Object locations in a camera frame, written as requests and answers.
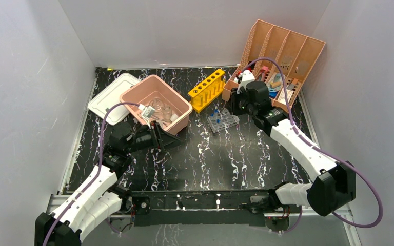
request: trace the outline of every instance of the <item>pink compartment organizer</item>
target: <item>pink compartment organizer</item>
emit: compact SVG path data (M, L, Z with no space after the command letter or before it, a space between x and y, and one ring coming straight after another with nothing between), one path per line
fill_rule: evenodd
M148 76L136 86L124 92L120 96L120 101L131 101L133 103L149 105L149 103L155 98L158 98L165 104L168 104L171 107L173 114L178 116L178 118L169 125L162 125L166 132L176 135L180 130L188 125L189 114L192 112L191 104L156 75ZM137 106L125 106L142 125L146 124L146 122L140 117L141 111Z

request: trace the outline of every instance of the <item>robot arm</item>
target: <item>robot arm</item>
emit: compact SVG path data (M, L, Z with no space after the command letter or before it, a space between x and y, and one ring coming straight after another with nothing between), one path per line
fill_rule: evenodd
M165 132L161 126L152 121L149 125L141 126L135 134L126 122L113 127L103 151L103 166L100 174L95 178L99 167L96 165L82 185L51 214L42 213L35 221L35 245L42 245L51 225L63 212L47 246L81 245L85 237L111 214L124 210L130 192L115 189L115 183L128 169L133 161L129 155L145 148L158 148L160 152L174 148L181 144L178 137ZM84 187L94 179L94 182L84 192Z
M234 115L248 114L255 125L272 139L279 142L305 169L313 183L283 183L270 190L270 207L296 204L312 207L326 216L356 197L355 173L334 159L320 154L308 146L298 135L312 142L304 133L296 134L286 113L274 108L268 96L268 88L262 81L240 83L232 89L228 103Z

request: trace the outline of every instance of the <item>clear plastic item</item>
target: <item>clear plastic item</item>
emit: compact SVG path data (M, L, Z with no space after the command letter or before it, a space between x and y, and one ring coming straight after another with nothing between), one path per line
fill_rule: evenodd
M226 130L229 127L239 124L239 118L236 115L230 114L227 109L221 112L216 110L215 113L208 117L212 132L217 133Z
M155 114L153 114L152 119L156 119L155 117L159 118L164 131L173 135L176 135L188 125L189 114L192 111L191 104L156 75L148 76L123 93L120 96L120 101L131 101L144 105L153 103ZM125 106L141 124L146 124L139 115L141 111L137 106Z

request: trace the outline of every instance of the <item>white arm segment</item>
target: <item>white arm segment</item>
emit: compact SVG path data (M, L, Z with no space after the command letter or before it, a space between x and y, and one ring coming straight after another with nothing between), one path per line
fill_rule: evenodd
M98 171L99 167L94 166L93 171L90 173L90 176L82 183L81 186L58 208L56 208L53 213L55 219L63 212L64 208L68 205L69 202L75 200L76 195L78 193L82 193L82 188L84 188L90 180L94 178ZM70 222L69 227L72 228L74 232L79 228L79 224L87 212L91 209L93 204L102 196L102 194L117 182L117 176L114 172L110 172L109 168L103 167L101 168L101 172L99 177L94 181L94 183L84 192L82 195L76 200L76 202L72 205L72 207L67 210L64 216L60 219L61 222L65 222L66 220Z
M326 171L336 166L335 160L322 155L312 147L305 144L295 134L293 126L290 124L289 119L284 119L279 122L279 125L272 127L270 137L279 142L285 149L298 161L298 163L306 170L310 179L315 181L316 177L321 174L320 170ZM300 134L310 140L304 133Z
M118 195L110 192L99 199L88 211L82 219L79 229L82 231L79 239L81 242L94 230L102 221L108 218L111 214L120 210L122 206L122 199Z
M307 190L310 189L310 187L312 187L311 183L287 183L278 188L275 193L281 204L296 204L310 207L309 201L307 200Z

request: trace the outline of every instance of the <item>white label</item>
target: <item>white label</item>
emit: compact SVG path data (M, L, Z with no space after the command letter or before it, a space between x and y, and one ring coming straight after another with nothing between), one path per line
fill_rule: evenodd
M286 90L288 92L288 101L291 100L291 97L293 95L293 91L291 90ZM286 100L285 100L285 90L283 90L283 88L281 89L280 95L279 95L279 99L277 99L278 102L283 103L284 105L286 105Z

